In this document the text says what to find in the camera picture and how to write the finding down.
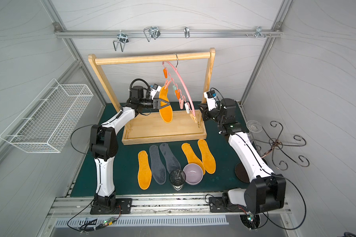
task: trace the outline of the wooden clothes rack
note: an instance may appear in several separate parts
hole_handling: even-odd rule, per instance
[[[168,54],[151,56],[134,56],[120,58],[97,58],[95,54],[88,56],[92,68],[95,71],[100,83],[111,100],[117,112],[120,111],[120,103],[112,89],[101,65],[128,64],[128,63],[151,63],[175,60],[190,60],[208,58],[206,76],[204,79],[203,92],[209,90],[212,69],[215,60],[215,49],[210,48],[208,52],[188,53],[188,54]],[[202,103],[206,99],[202,94]],[[173,121],[164,123],[159,112],[151,113],[148,116],[138,116],[129,121],[124,129],[122,142],[124,145],[144,144],[168,141],[185,141],[205,139],[207,137],[202,115],[199,110],[195,110],[198,124],[194,123],[186,111],[173,111]]]

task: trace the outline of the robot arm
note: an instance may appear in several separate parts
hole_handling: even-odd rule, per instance
[[[113,179],[114,158],[119,147],[116,138],[118,132],[126,123],[141,113],[144,108],[159,110],[170,105],[165,100],[154,99],[156,92],[161,89],[160,86],[155,84],[153,87],[148,86],[148,88],[141,86],[132,87],[133,83],[137,80],[147,84],[142,79],[134,80],[131,83],[129,99],[125,106],[108,121],[91,127],[89,150],[95,157],[97,175],[96,194],[91,214],[103,214],[102,211],[107,213],[113,212],[116,210],[116,206],[118,206],[115,198],[116,190]],[[147,91],[146,98],[144,98],[144,90]]]
[[[204,121],[209,119],[218,123],[219,134],[225,136],[229,145],[235,150],[244,165],[250,184],[246,190],[231,189],[223,193],[223,205],[228,207],[242,205],[252,214],[282,208],[285,199],[285,179],[275,175],[258,155],[248,135],[243,132],[241,124],[236,121],[235,101],[223,98],[216,103],[215,91],[204,92],[207,103],[200,104]]]

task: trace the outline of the glass cup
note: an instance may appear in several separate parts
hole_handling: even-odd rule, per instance
[[[186,174],[181,169],[175,169],[170,173],[169,181],[175,190],[181,190],[186,181]]]

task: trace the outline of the white wire basket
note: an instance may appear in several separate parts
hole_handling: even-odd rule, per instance
[[[27,153],[60,153],[92,96],[85,84],[53,79],[0,138]]]

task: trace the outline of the orange insole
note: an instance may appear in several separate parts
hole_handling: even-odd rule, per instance
[[[202,154],[202,163],[209,174],[215,173],[216,162],[214,156],[209,151],[207,142],[203,139],[198,140],[200,153]]]
[[[148,154],[142,150],[138,153],[138,185],[141,189],[146,190],[152,181],[152,171],[149,167]]]
[[[159,98],[163,99],[165,101],[169,101],[167,98],[167,92],[169,91],[169,88],[165,89],[165,86],[161,88],[159,92]],[[167,103],[161,102],[161,106],[166,105]],[[170,123],[173,120],[173,109],[171,106],[166,106],[165,108],[162,108],[159,110],[159,114],[161,115],[161,118],[164,122]]]
[[[192,150],[190,144],[184,143],[181,146],[183,153],[186,155],[187,162],[194,163],[200,166],[200,168],[203,170],[203,175],[206,173],[206,170],[204,169],[202,161],[195,155],[194,151]]]

